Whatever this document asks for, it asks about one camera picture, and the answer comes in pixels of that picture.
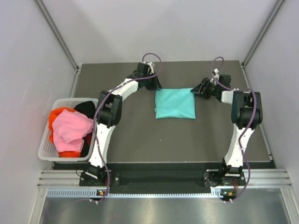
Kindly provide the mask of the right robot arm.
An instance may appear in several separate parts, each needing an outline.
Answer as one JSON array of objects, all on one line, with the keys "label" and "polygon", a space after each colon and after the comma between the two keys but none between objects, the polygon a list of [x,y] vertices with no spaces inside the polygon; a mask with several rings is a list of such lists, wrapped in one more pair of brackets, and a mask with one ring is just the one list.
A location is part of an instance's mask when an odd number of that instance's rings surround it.
[{"label": "right robot arm", "polygon": [[230,75],[214,73],[211,79],[206,77],[191,89],[191,93],[203,99],[215,97],[219,102],[231,105],[233,135],[218,173],[219,181],[225,185],[241,177],[247,144],[263,120],[261,93],[232,89],[230,83]]}]

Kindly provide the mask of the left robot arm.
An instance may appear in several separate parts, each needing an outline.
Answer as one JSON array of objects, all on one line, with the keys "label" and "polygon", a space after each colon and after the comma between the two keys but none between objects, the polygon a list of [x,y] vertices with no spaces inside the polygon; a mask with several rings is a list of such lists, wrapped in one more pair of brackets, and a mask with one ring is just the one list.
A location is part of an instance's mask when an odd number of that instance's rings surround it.
[{"label": "left robot arm", "polygon": [[141,88],[149,91],[161,89],[153,62],[141,62],[131,75],[109,91],[102,91],[94,115],[94,145],[88,161],[86,174],[90,180],[101,185],[109,177],[107,150],[112,133],[119,124],[123,101]]}]

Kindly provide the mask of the teal t shirt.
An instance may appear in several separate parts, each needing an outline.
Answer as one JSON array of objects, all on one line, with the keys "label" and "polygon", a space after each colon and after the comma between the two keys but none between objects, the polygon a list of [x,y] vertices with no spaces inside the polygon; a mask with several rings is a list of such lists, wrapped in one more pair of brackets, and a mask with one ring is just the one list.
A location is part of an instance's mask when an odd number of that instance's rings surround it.
[{"label": "teal t shirt", "polygon": [[196,119],[195,97],[191,90],[191,88],[156,90],[155,118]]}]

